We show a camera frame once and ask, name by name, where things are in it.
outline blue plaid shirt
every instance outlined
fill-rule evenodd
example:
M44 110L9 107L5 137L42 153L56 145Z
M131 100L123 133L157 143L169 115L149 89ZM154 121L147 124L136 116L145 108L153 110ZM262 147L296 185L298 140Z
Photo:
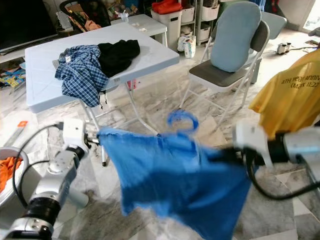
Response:
M63 80L63 95L81 99L89 107L100 104L99 92L109 80L101 71L100 53L97 45L79 45L60 55L55 77Z

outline small white table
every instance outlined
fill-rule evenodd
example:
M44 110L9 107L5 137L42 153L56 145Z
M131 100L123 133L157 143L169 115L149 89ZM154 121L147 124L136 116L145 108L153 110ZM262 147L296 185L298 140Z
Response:
M140 32L142 32L143 34L149 37L161 34L162 44L165 45L166 47L168 46L166 25L154 20L153 18L145 14L130 16L128 17L128 20L130 25L134 26ZM120 23L123 23L122 20L117 19L112 21L111 25L120 24Z
M33 113L39 113L77 99L62 95L62 81L55 78L56 69L52 61L56 60L66 48L77 45L97 45L99 43L114 44L119 40L138 40L140 54L132 61L128 69L111 77L105 89L111 91L116 86L124 84L137 119L146 128L157 134L156 130L140 118L127 82L177 64L179 54L127 23L107 26L27 48L25 50L26 102L30 110ZM92 120L99 130L100 126L92 109L85 106L81 100L80 103L89 120ZM102 164L105 165L104 151L102 153Z

